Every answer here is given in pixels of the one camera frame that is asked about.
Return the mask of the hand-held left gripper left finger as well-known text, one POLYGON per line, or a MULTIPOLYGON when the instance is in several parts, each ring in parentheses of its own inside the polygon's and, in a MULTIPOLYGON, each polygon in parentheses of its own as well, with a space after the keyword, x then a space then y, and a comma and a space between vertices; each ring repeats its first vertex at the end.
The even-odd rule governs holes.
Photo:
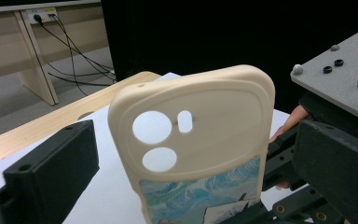
POLYGON ((62 224, 99 170, 92 120, 66 126, 9 166, 8 224, 62 224))

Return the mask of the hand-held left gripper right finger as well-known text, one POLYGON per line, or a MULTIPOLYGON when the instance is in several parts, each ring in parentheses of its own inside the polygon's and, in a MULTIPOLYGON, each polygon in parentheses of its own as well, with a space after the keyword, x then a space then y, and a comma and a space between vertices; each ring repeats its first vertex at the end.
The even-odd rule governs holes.
POLYGON ((351 224, 358 224, 358 135, 310 120, 298 125, 293 165, 351 224))

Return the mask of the beige painted phone case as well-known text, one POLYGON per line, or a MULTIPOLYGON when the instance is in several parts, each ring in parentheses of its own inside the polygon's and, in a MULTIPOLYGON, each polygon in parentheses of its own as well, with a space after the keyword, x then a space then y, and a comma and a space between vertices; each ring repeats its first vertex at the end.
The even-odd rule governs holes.
POLYGON ((107 120, 146 224, 221 224, 259 203, 274 97, 251 65, 121 90, 107 120))

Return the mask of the light wooden table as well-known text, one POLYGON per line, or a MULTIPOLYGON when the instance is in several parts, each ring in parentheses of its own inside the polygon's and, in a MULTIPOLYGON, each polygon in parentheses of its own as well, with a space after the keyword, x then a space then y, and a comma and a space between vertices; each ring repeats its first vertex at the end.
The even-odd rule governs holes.
POLYGON ((56 133, 61 128, 76 122, 81 116, 93 113, 110 104, 113 97, 132 84, 156 80, 160 75, 140 72, 125 78, 110 87, 97 91, 74 103, 34 119, 6 133, 0 134, 0 161, 25 147, 56 133))

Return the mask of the beige wooden desk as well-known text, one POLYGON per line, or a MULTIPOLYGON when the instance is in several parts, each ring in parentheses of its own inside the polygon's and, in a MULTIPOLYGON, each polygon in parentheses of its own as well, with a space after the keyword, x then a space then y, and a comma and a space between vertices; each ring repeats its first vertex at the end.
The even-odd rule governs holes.
POLYGON ((59 98, 47 64, 69 56, 70 37, 82 53, 108 46, 101 0, 33 0, 0 5, 0 77, 17 74, 21 84, 49 105, 59 98), (55 7, 55 21, 31 24, 27 9, 55 7))

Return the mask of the black curtain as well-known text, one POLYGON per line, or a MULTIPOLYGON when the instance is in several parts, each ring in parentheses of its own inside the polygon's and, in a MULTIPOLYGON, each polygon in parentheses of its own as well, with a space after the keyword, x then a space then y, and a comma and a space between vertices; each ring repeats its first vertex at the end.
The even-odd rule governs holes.
POLYGON ((358 33, 358 0, 101 0, 118 79, 141 71, 190 75, 238 64, 265 71, 275 106, 304 89, 294 65, 358 33))

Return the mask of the white power strip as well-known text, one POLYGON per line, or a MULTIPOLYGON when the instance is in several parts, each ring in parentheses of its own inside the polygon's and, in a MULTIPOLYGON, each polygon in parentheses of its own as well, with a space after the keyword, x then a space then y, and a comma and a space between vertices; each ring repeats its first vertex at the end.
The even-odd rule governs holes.
POLYGON ((58 17, 55 7, 27 9, 26 15, 31 24, 55 21, 58 17))

